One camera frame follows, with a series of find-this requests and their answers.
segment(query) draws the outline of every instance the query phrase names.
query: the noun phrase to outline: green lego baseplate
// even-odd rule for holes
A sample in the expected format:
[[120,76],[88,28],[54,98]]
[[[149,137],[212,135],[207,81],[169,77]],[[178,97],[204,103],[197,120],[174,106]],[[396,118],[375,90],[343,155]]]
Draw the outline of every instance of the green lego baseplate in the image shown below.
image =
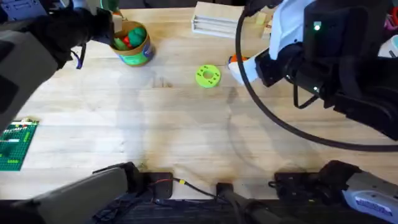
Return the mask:
[[19,171],[38,121],[13,121],[0,136],[0,170]]

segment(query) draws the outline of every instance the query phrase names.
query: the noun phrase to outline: black cable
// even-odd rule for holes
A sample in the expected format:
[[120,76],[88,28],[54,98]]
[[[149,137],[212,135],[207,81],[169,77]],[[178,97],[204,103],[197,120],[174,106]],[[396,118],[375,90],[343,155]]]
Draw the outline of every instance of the black cable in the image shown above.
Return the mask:
[[241,52],[241,32],[242,32],[242,26],[243,26],[243,20],[246,17],[247,10],[246,7],[243,10],[241,16],[239,17],[238,20],[238,26],[236,28],[236,38],[235,38],[235,47],[236,47],[236,58],[238,61],[238,67],[239,71],[241,72],[241,76],[244,82],[244,85],[246,89],[248,90],[251,98],[253,101],[257,104],[257,106],[260,108],[260,110],[273,122],[278,124],[280,127],[284,128],[285,130],[301,137],[309,141],[313,141],[319,144],[324,144],[326,146],[331,146],[331,147],[338,147],[342,149],[348,149],[348,150],[353,150],[353,151],[364,151],[364,152],[398,152],[398,146],[397,145],[362,145],[362,144],[353,144],[353,143],[347,143],[347,142],[339,142],[339,141],[334,141],[330,139],[325,139],[325,138],[320,138],[318,136],[314,136],[312,134],[306,133],[304,131],[301,131],[290,124],[286,123],[285,121],[282,121],[280,118],[278,118],[271,110],[267,108],[266,105],[263,104],[263,102],[260,100],[260,98],[257,96],[256,92],[253,90],[253,87],[251,86],[248,77],[246,75],[246,72],[243,67],[243,61],[242,61],[242,52]]
[[[175,177],[173,178],[173,180],[174,180],[174,181],[177,181],[177,182],[180,182],[180,181],[181,181],[181,179],[175,178]],[[213,194],[211,194],[211,193],[205,192],[204,190],[200,190],[199,188],[195,187],[194,185],[188,183],[188,182],[185,181],[185,180],[183,180],[183,181],[184,181],[184,185],[186,185],[186,186],[192,188],[193,190],[196,190],[196,191],[199,192],[199,193],[202,193],[202,194],[204,194],[204,195],[207,195],[207,196],[209,196],[209,197],[212,197],[212,198],[214,198],[215,200],[218,198],[217,196],[215,196],[215,195],[213,195]]]

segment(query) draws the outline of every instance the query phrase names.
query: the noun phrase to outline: wooden tabletop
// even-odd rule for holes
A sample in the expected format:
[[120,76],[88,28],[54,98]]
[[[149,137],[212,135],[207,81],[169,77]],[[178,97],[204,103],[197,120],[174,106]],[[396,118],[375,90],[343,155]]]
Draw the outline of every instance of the wooden tabletop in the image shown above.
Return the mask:
[[[267,182],[278,170],[316,171],[332,159],[360,166],[398,184],[397,153],[335,149],[300,139],[270,122],[226,68],[234,40],[193,34],[193,9],[124,10],[143,23],[156,47],[144,67],[129,67],[107,45],[90,42],[81,70],[68,62],[19,113],[40,120],[20,172],[0,172],[0,198],[21,199],[55,189],[93,170],[133,161],[142,170],[169,170],[203,190],[233,182],[245,197],[275,198]],[[251,56],[266,40],[243,42]],[[200,65],[222,73],[218,87],[195,82]],[[285,81],[257,94],[283,120],[325,138],[393,144],[321,102],[293,106]],[[302,93],[301,100],[309,95]],[[175,185],[173,198],[206,198]]]

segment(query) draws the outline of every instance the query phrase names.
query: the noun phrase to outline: red wire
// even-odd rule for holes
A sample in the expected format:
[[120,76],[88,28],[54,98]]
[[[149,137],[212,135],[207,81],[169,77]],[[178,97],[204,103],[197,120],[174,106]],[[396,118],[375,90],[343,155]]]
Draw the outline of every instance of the red wire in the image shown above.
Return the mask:
[[155,182],[151,183],[151,185],[155,185],[161,182],[165,182],[165,181],[173,181],[172,179],[160,179],[160,180],[156,180]]

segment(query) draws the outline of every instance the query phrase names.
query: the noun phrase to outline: yellow-green disc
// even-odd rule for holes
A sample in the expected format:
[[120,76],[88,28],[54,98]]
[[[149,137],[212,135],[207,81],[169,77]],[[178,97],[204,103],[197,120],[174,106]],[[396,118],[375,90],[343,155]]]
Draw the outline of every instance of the yellow-green disc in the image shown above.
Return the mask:
[[204,88],[217,86],[221,80],[221,72],[214,65],[202,65],[195,75],[197,83]]

